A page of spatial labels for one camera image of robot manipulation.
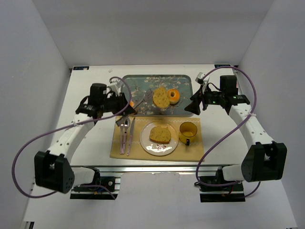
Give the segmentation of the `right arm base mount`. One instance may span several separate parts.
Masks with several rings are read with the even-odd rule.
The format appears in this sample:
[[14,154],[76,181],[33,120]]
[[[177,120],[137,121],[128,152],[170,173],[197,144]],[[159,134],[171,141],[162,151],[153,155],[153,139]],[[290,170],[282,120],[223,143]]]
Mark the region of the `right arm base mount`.
[[225,202],[245,202],[244,187],[242,184],[225,187],[209,187],[194,183],[199,188],[200,201],[202,203],[225,203]]

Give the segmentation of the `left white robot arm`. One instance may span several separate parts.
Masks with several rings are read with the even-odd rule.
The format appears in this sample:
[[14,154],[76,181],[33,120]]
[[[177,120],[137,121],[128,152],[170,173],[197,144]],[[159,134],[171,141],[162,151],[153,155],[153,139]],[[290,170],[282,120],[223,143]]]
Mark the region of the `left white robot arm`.
[[37,186],[68,193],[75,186],[97,184],[97,169],[72,168],[70,162],[82,140],[104,113],[112,113],[114,116],[134,113],[125,94],[121,92],[123,85],[126,83],[113,77],[110,85],[93,83],[90,86],[90,93],[81,100],[71,125],[45,152],[39,151],[35,155]]

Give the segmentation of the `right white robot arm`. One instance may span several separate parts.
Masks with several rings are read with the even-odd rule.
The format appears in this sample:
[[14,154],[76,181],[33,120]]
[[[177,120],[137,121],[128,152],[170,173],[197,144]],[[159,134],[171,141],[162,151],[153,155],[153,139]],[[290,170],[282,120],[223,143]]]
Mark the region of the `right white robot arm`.
[[200,88],[191,96],[191,103],[185,107],[185,111],[199,115],[208,105],[221,106],[239,127],[247,144],[248,152],[242,163],[223,167],[224,181],[280,180],[287,148],[285,144],[274,141],[251,112],[248,98],[238,93],[236,76],[221,76],[220,87],[216,91],[209,88],[209,77],[204,77],[203,73],[199,73],[195,80]]

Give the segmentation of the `metal serving tongs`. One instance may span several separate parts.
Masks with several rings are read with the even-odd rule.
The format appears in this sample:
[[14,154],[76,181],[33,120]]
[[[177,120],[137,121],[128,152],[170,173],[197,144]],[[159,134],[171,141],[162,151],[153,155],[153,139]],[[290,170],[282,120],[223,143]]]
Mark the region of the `metal serving tongs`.
[[138,103],[135,104],[134,109],[136,109],[139,105],[141,105],[143,102],[147,102],[149,100],[151,100],[153,98],[153,90],[149,89],[148,91],[146,91],[146,93],[144,94],[143,98],[139,100]]

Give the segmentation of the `bread slice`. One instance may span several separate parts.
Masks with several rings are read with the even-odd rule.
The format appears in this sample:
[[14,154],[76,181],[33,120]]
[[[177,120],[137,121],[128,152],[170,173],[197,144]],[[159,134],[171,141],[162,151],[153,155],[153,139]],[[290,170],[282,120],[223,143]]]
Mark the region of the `bread slice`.
[[167,91],[164,87],[159,87],[154,90],[153,103],[156,107],[165,109],[170,105],[169,98],[167,96]]
[[168,144],[171,140],[171,132],[168,127],[155,126],[151,129],[149,139],[160,144]]

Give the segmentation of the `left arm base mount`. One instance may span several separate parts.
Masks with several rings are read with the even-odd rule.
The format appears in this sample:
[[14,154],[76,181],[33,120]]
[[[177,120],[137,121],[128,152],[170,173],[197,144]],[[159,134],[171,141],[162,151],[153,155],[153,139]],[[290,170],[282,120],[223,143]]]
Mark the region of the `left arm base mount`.
[[119,194],[122,173],[101,172],[97,180],[90,184],[75,186],[70,199],[115,200]]

